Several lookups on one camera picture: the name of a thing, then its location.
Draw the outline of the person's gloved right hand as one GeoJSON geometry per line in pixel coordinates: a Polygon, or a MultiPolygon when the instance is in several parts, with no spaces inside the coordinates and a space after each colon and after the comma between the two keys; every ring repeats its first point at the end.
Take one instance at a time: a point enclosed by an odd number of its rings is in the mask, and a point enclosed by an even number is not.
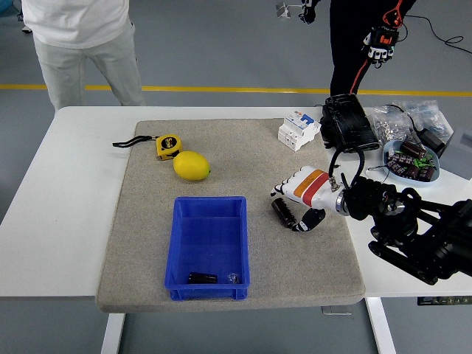
{"type": "Polygon", "coordinates": [[[299,14],[299,18],[305,24],[312,24],[316,19],[316,5],[319,3],[318,0],[301,0],[302,12],[299,14]]]}

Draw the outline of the person's gloved left hand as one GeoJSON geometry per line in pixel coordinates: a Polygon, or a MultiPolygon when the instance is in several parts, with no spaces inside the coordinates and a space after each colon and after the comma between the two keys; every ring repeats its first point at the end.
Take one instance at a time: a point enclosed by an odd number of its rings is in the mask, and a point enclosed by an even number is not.
{"type": "Polygon", "coordinates": [[[398,37],[397,29],[385,26],[372,27],[363,40],[367,62],[376,65],[391,60],[398,37]]]}

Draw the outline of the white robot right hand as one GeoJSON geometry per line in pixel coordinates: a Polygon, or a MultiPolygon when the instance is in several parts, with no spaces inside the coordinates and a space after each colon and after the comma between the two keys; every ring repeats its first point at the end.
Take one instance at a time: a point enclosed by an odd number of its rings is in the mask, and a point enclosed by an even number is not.
{"type": "Polygon", "coordinates": [[[304,166],[272,189],[271,206],[284,227],[295,232],[308,232],[325,219],[328,209],[340,215],[348,214],[343,187],[327,172],[304,166]],[[286,198],[308,208],[300,221],[288,208],[286,198]]]}

